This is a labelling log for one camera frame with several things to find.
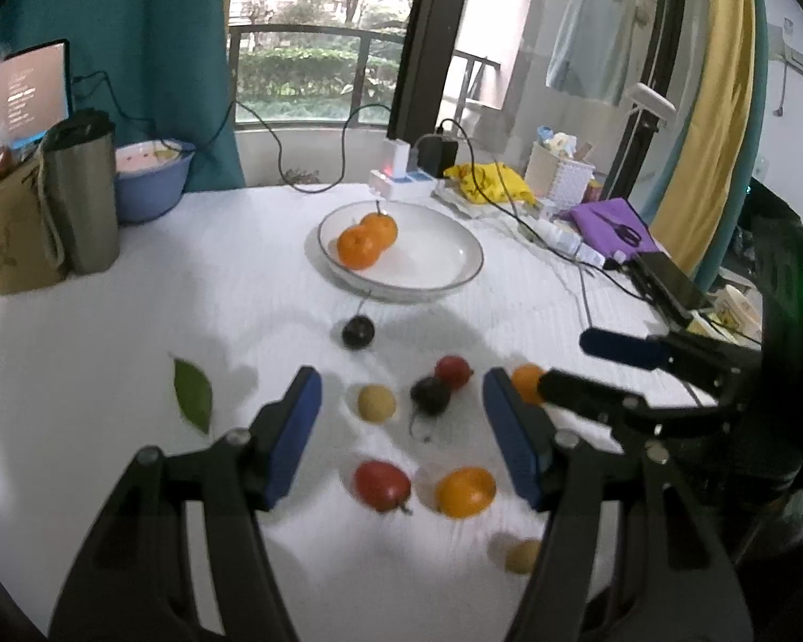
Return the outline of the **yellow cloth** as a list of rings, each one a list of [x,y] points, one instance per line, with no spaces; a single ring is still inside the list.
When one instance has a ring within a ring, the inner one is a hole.
[[[534,193],[528,183],[503,163],[453,165],[446,168],[444,177],[470,203],[535,203]]]

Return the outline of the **white power strip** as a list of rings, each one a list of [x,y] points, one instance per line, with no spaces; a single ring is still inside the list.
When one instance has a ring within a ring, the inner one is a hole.
[[[379,198],[392,202],[416,202],[432,196],[438,181],[430,177],[428,172],[410,171],[401,177],[390,177],[383,171],[373,170],[369,173],[368,187]]]

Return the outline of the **orange with stem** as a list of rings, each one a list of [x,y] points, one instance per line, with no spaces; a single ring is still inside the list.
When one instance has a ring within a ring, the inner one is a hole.
[[[365,227],[381,251],[393,247],[399,236],[399,226],[396,221],[387,213],[380,203],[375,203],[375,209],[367,213],[360,221],[359,225]]]

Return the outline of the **blue bowl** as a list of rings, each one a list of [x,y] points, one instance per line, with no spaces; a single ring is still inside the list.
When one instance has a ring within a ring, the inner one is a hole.
[[[187,184],[195,148],[177,139],[152,139],[116,149],[117,219],[140,225],[177,206]]]

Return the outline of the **purple cloth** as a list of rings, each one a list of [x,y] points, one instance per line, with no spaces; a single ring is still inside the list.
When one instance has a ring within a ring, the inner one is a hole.
[[[638,248],[628,247],[613,233],[611,227],[595,216],[595,212],[605,213],[611,219],[615,219],[616,222],[628,223],[628,225],[637,229],[642,236],[641,245]],[[570,222],[579,231],[581,239],[589,247],[601,252],[605,258],[615,258],[616,252],[621,252],[626,259],[631,259],[640,252],[660,251],[660,247],[651,236],[650,229],[648,229],[646,223],[642,222],[640,215],[625,198],[611,198],[611,200],[603,200],[603,202],[579,204],[579,206],[565,210],[565,212],[561,213],[561,217]]]

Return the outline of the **yellow longan near edge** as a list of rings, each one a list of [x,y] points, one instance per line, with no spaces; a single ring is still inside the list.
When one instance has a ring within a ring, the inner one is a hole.
[[[518,540],[505,555],[505,570],[510,574],[531,575],[540,556],[542,540]]]

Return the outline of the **white lattice basket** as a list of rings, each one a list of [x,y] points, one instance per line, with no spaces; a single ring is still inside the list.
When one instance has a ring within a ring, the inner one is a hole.
[[[567,210],[581,203],[593,174],[595,167],[592,164],[563,158],[535,145],[525,171],[525,181],[535,197],[550,200],[558,210]]]

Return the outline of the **white tube bottle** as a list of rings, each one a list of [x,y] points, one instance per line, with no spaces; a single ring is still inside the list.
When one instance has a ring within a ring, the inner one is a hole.
[[[605,267],[606,258],[601,252],[589,247],[580,235],[570,229],[563,229],[548,220],[537,220],[532,229],[540,237],[540,241],[544,243],[545,247],[569,258],[570,261],[581,262],[590,267]]]

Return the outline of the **orange mandarin on table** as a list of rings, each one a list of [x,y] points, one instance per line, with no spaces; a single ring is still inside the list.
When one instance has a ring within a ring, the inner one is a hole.
[[[496,493],[496,480],[489,471],[480,467],[458,468],[436,484],[436,507],[451,519],[467,519],[489,509]]]

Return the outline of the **dark plum centre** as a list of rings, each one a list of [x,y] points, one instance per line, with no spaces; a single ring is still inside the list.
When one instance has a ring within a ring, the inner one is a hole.
[[[444,380],[437,376],[427,376],[420,378],[410,388],[410,400],[412,400],[412,415],[409,421],[409,435],[418,439],[416,426],[420,421],[434,423],[441,417],[450,406],[452,390]],[[420,436],[420,441],[429,442],[430,436]]]

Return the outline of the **small orange mandarin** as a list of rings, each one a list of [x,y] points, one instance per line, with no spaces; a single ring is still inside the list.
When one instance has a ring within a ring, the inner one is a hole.
[[[520,365],[513,370],[510,374],[510,381],[512,386],[518,391],[520,398],[525,403],[532,404],[532,406],[541,406],[544,399],[540,393],[540,381],[547,372],[539,365],[528,364]]]

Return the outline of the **teal curtain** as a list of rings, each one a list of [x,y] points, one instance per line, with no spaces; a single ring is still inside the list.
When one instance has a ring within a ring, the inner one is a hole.
[[[111,114],[120,145],[193,143],[187,187],[243,187],[226,53],[226,0],[0,0],[0,45],[65,39],[78,106]]]

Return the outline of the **yellow longan fruit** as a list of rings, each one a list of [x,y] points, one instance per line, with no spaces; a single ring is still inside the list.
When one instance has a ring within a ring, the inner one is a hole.
[[[379,425],[389,421],[396,414],[396,396],[389,387],[367,384],[359,390],[357,409],[363,421]]]

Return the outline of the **black power adapter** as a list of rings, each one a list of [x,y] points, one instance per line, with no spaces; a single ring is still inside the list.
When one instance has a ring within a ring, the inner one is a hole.
[[[458,142],[444,133],[429,133],[416,143],[416,167],[430,177],[442,178],[457,163]]]

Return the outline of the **dark cherry with stem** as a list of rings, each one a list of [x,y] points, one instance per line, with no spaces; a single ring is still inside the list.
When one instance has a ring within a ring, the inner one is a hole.
[[[366,292],[359,302],[355,315],[342,326],[340,340],[346,349],[362,351],[371,345],[375,337],[374,322],[364,313],[365,304],[371,300],[373,293]]]

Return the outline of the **red plum with stem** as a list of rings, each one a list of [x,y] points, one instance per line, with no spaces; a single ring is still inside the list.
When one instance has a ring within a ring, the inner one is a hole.
[[[465,358],[459,355],[445,355],[435,365],[435,377],[439,378],[451,391],[461,390],[474,376],[474,370]]]

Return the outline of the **glass bowl plate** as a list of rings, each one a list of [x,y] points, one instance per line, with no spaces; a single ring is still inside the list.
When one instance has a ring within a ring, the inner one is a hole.
[[[339,255],[338,237],[369,213],[391,217],[399,235],[371,267],[351,270]],[[440,299],[467,286],[484,267],[481,243],[467,227],[419,204],[373,200],[338,207],[323,217],[316,241],[324,263],[339,281],[386,302]]]

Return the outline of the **laptop screen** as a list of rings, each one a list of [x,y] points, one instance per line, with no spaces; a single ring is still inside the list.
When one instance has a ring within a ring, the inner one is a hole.
[[[5,145],[24,148],[40,141],[71,116],[71,44],[67,39],[10,53],[0,63],[0,119]]]

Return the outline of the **brown paper bag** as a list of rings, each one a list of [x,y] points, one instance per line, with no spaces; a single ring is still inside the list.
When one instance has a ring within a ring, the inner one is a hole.
[[[65,280],[65,252],[39,178],[40,161],[29,159],[0,181],[0,296]]]

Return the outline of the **black scissors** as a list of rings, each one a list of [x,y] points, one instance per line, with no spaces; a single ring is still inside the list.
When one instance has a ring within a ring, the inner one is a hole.
[[[628,225],[628,223],[616,222],[615,219],[611,219],[611,217],[601,212],[595,212],[595,216],[611,227],[613,233],[615,233],[622,242],[626,243],[628,247],[638,248],[641,245],[641,233],[638,232],[637,229],[634,229],[634,227]]]

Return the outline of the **yellow curtain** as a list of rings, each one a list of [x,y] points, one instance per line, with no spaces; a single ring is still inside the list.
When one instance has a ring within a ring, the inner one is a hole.
[[[688,276],[701,264],[730,194],[752,106],[754,0],[709,0],[701,84],[651,233]]]

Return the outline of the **green leaf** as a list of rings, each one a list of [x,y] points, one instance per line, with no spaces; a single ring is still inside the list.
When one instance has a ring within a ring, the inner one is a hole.
[[[183,358],[173,358],[173,391],[181,417],[202,435],[210,435],[213,389],[204,372]]]

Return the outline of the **white charger plug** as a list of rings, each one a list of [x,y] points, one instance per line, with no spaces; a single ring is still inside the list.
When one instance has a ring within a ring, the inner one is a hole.
[[[389,178],[404,177],[409,165],[410,145],[403,139],[386,137],[383,142],[380,170]]]

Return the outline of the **red plum near gripper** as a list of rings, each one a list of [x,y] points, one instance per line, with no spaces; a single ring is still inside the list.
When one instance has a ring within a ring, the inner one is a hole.
[[[377,513],[400,510],[404,515],[412,514],[412,481],[390,462],[361,462],[354,472],[354,490],[358,499]]]

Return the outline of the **steel tumbler cup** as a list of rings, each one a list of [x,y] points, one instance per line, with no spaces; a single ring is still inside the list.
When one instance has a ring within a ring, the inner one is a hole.
[[[78,276],[107,271],[120,252],[114,123],[82,109],[44,135],[40,197],[53,225],[50,253]]]

